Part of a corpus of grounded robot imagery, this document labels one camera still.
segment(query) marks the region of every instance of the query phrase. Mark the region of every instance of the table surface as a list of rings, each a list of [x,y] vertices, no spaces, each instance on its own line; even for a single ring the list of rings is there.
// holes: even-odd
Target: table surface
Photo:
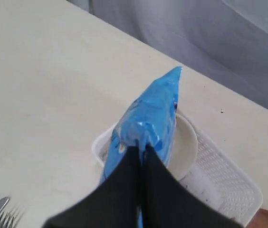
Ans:
[[[64,0],[0,0],[0,198],[44,220],[90,193],[92,141],[179,65]],[[184,66],[179,108],[261,187],[268,110]]]

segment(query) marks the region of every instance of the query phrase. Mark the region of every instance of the blue packaging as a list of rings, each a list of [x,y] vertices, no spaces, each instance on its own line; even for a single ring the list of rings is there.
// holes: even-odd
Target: blue packaging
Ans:
[[[182,67],[178,66],[154,80],[127,109],[113,130],[101,182],[116,168],[128,146],[139,147],[142,159],[146,145],[150,144],[162,162],[168,164],[181,72]]]

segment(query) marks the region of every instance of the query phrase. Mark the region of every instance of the white plate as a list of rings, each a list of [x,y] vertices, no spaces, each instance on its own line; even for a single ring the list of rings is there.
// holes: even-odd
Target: white plate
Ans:
[[[112,131],[116,124],[98,136],[92,144],[92,152],[104,166]],[[191,124],[181,115],[176,114],[176,130],[168,170],[175,179],[182,179],[195,163],[198,141]]]

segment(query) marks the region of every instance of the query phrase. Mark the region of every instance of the gray curtain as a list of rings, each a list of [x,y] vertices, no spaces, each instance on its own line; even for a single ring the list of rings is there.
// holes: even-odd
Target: gray curtain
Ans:
[[[93,0],[93,6],[97,17],[268,108],[267,0]]]

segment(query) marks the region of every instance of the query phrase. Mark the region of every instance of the white plastic basket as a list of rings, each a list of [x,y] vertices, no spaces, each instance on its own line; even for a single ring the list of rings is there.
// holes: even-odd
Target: white plastic basket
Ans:
[[[246,226],[262,204],[263,196],[259,187],[190,123],[198,138],[199,152],[196,163],[180,183],[211,208]],[[114,126],[115,124],[97,137],[92,145],[92,152],[102,166]]]

